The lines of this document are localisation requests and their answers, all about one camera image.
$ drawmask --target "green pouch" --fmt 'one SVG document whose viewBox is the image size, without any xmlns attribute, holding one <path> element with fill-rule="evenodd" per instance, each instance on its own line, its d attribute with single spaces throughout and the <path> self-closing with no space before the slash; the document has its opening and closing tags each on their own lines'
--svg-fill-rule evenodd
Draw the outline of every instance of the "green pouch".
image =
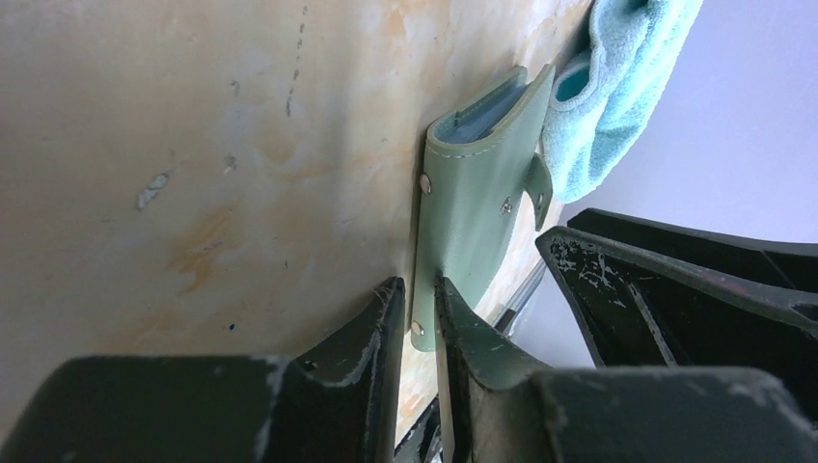
<svg viewBox="0 0 818 463">
<path fill-rule="evenodd" d="M 471 307 L 503 261 L 523 191 L 539 230 L 551 202 L 551 176 L 534 152 L 554 67 L 526 85 L 515 67 L 426 133 L 412 304 L 412 344 L 434 350 L 434 281 L 449 278 Z"/>
</svg>

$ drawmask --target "light blue towel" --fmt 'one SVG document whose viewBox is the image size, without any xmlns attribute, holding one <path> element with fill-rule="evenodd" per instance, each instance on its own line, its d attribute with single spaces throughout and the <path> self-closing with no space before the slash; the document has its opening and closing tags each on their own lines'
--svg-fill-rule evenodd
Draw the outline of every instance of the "light blue towel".
<svg viewBox="0 0 818 463">
<path fill-rule="evenodd" d="M 554 82 L 543 148 L 554 196 L 593 191 L 633 146 L 670 78 L 702 0 L 596 0 L 590 49 Z"/>
</svg>

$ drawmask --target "white wall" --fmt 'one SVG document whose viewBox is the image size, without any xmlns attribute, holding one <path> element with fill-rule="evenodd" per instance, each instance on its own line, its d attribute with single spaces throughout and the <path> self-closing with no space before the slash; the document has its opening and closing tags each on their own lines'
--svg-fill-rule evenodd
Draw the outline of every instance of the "white wall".
<svg viewBox="0 0 818 463">
<path fill-rule="evenodd" d="M 759 239 L 818 242 L 818 2 L 705 1 L 639 140 L 587 207 Z M 516 338 L 551 362 L 582 360 L 555 286 Z"/>
</svg>

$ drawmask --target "gray floor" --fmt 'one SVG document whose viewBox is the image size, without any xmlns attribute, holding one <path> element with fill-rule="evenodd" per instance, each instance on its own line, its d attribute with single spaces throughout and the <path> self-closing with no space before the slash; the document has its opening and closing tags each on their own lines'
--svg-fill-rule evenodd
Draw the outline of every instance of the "gray floor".
<svg viewBox="0 0 818 463">
<path fill-rule="evenodd" d="M 541 362 L 555 368 L 593 368 L 574 314 L 551 276 L 545 276 L 517 315 L 511 339 Z"/>
</svg>

